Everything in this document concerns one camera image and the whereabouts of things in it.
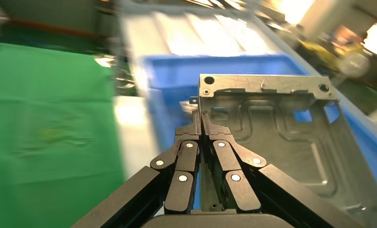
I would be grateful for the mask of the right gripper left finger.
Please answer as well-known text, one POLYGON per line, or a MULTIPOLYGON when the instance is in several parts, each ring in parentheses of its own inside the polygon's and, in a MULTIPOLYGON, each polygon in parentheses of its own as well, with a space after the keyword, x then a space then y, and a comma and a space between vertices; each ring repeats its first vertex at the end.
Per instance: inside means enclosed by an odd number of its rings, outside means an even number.
POLYGON ((192 122, 176 129, 170 149, 150 162, 150 167, 160 172, 159 188, 165 214, 189 214, 193 209, 200 137, 199 111, 194 111, 192 122))

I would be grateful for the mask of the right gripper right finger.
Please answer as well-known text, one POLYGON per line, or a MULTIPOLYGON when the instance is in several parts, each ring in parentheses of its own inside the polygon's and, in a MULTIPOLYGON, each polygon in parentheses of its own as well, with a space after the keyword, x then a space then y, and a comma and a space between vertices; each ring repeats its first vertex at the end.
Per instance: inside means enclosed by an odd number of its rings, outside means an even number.
POLYGON ((249 179, 266 160, 239 145, 228 127, 214 124, 201 112, 202 208, 258 213, 261 202, 249 179))

